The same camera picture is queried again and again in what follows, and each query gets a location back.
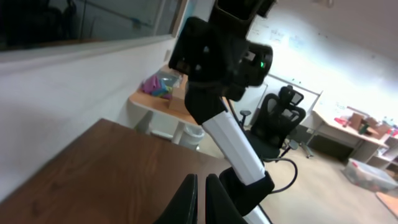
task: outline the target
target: white arm segment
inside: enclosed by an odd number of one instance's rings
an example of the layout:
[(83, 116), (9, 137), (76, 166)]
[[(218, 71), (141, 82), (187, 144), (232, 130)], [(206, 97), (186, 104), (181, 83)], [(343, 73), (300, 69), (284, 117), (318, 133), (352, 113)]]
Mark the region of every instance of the white arm segment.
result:
[[(242, 183), (250, 185), (266, 176), (263, 163), (230, 113), (224, 111), (202, 126), (229, 160)], [(258, 206), (243, 218), (249, 224), (270, 223)]]

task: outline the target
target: brown tabletop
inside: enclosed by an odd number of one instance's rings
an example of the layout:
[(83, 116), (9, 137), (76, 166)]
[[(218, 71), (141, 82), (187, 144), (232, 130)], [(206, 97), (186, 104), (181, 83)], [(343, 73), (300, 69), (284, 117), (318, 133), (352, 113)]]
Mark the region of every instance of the brown tabletop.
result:
[(187, 174), (229, 167), (163, 139), (100, 120), (0, 204), (0, 223), (153, 223)]
[[(147, 93), (144, 93), (142, 90), (137, 90), (136, 92), (134, 92), (129, 97), (129, 100), (134, 105), (140, 106), (147, 110), (170, 115), (170, 116), (177, 118), (181, 122), (198, 126), (197, 122), (195, 121), (195, 119), (192, 118), (191, 115), (181, 113), (181, 112), (173, 110), (173, 109), (169, 109), (169, 100), (151, 96)], [(229, 109), (226, 98), (224, 97), (223, 100), (224, 100), (225, 105)]]

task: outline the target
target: window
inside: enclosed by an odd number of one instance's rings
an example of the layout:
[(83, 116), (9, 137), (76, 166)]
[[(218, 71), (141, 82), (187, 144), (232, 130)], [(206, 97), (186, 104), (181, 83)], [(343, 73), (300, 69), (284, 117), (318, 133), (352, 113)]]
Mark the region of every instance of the window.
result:
[(0, 0), (0, 50), (171, 34), (183, 2)]

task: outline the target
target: red object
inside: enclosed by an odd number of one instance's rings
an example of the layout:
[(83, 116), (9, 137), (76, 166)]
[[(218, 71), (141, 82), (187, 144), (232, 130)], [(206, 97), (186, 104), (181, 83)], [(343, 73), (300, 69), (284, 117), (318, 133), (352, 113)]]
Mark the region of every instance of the red object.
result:
[(392, 130), (394, 130), (394, 133), (392, 133), (392, 136), (395, 137), (396, 135), (398, 135), (398, 129), (390, 129), (390, 130), (388, 130), (387, 134), (391, 134)]
[(344, 127), (347, 127), (347, 125), (349, 125), (349, 121), (347, 121), (346, 119), (335, 118), (335, 121), (337, 123), (343, 125)]

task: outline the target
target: desk leg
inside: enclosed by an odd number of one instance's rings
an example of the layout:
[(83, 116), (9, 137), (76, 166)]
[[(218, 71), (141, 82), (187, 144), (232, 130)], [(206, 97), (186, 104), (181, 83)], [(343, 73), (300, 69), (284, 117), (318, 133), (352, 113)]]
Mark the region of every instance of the desk leg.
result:
[(362, 161), (360, 158), (357, 158), (357, 152), (359, 151), (359, 149), (363, 146), (363, 144), (365, 143), (365, 140), (360, 139), (354, 146), (354, 150), (349, 154), (348, 158), (346, 161), (348, 161), (349, 158), (353, 158), (356, 159), (357, 161), (360, 162), (364, 162), (367, 163), (368, 161)]
[(183, 122), (178, 122), (177, 128), (174, 132), (173, 138), (172, 138), (172, 143), (174, 144), (180, 144), (181, 136), (184, 132), (184, 127), (185, 124)]
[(313, 131), (310, 139), (306, 143), (304, 143), (304, 142), (301, 143), (301, 147), (307, 152), (307, 159), (313, 157), (312, 150), (309, 148), (308, 145), (311, 143), (312, 139), (318, 134), (319, 129), (323, 126), (323, 124), (325, 124), (324, 121), (322, 121), (319, 124), (319, 126)]
[(152, 121), (153, 117), (154, 112), (148, 111), (145, 116), (138, 122), (135, 130), (139, 133), (150, 134), (150, 132), (152, 131), (152, 129), (150, 128), (150, 122)]

